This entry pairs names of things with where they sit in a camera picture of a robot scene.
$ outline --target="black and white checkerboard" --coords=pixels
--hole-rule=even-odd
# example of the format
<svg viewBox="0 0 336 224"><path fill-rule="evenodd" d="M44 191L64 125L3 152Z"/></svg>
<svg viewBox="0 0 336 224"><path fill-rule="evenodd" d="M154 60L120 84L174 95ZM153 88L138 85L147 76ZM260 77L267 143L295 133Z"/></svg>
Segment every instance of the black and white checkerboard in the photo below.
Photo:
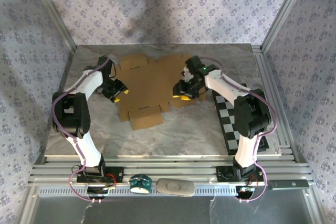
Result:
<svg viewBox="0 0 336 224"><path fill-rule="evenodd" d="M229 155L235 155L238 150L239 132L235 126L234 107L224 97L217 92L212 91L216 104L217 114L220 126L222 127L225 145ZM259 143L258 151L268 149L268 143L265 137L262 137Z"/></svg>

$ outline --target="cardboard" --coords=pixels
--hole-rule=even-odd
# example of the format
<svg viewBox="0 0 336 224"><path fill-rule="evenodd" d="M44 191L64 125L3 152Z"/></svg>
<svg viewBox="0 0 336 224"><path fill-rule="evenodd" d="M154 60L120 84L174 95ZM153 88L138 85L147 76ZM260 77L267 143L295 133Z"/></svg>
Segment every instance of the cardboard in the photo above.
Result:
<svg viewBox="0 0 336 224"><path fill-rule="evenodd" d="M129 89L120 94L120 121L130 120L134 130L145 129L163 123L162 112L169 112L171 105L182 108L197 102L172 97L172 89L180 80L185 61L190 54L174 54L159 58L147 58L144 53L127 55L117 66L117 78Z"/></svg>
<svg viewBox="0 0 336 224"><path fill-rule="evenodd" d="M201 102L204 102L205 99L206 99L206 89L205 88L201 88L200 91L199 91L199 96L198 96L198 99L201 101Z"/></svg>

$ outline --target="patterned wall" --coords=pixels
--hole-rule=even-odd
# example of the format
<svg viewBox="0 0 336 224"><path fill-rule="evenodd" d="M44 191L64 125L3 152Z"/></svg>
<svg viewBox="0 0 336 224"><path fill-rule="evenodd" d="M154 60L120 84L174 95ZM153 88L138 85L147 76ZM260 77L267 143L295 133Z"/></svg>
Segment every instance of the patterned wall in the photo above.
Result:
<svg viewBox="0 0 336 224"><path fill-rule="evenodd" d="M0 3L0 223L12 223L70 51L39 0Z"/></svg>
<svg viewBox="0 0 336 224"><path fill-rule="evenodd" d="M336 0L297 0L267 56L297 147L336 223Z"/></svg>
<svg viewBox="0 0 336 224"><path fill-rule="evenodd" d="M53 0L77 44L261 44L283 0Z"/></svg>

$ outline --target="marble tabletop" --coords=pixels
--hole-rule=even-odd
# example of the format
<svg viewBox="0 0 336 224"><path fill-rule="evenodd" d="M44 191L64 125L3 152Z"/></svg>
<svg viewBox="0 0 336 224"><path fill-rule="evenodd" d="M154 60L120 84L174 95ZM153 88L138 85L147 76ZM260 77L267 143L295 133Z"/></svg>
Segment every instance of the marble tabletop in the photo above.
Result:
<svg viewBox="0 0 336 224"><path fill-rule="evenodd" d="M250 44L197 45L102 45L78 46L73 57L65 88L73 85L86 66L97 64L102 55L116 63L121 56L144 52L159 58L173 53L189 52L192 56L210 57L220 61L225 73L250 88L263 88ZM172 107L163 113L164 123L134 131L130 122L120 122L118 106L104 96L93 94L88 106L91 116L90 133L104 157L121 155L227 155L223 134L210 91L204 102L181 109ZM266 155L279 155L276 134L267 138L270 149ZM50 130L45 156L73 156L70 143Z"/></svg>

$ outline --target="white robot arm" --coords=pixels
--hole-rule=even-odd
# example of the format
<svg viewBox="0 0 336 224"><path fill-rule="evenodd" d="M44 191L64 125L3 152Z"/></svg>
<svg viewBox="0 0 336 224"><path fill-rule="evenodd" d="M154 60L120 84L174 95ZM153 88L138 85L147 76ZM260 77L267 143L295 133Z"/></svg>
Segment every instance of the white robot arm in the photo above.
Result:
<svg viewBox="0 0 336 224"><path fill-rule="evenodd" d="M113 64L107 57L100 57L98 65L87 67L79 80L69 89L56 92L52 96L55 110L53 128L72 144L80 157L81 165L85 165L83 172L87 176L105 176L103 156L94 145L89 131L91 119L87 101L98 88L113 103L119 101L117 96L120 92L128 93L127 87L120 80L113 80L109 76ZM98 71L93 70L99 66L102 67Z"/></svg>
<svg viewBox="0 0 336 224"><path fill-rule="evenodd" d="M240 134L238 151L234 158L234 173L238 179L254 170L254 149L257 135L271 123L268 107L251 93L265 98L260 89L243 87L216 66L205 66L198 56L186 61L183 79L173 88L173 97L194 99L201 88L212 89L225 97L235 108L235 125Z"/></svg>

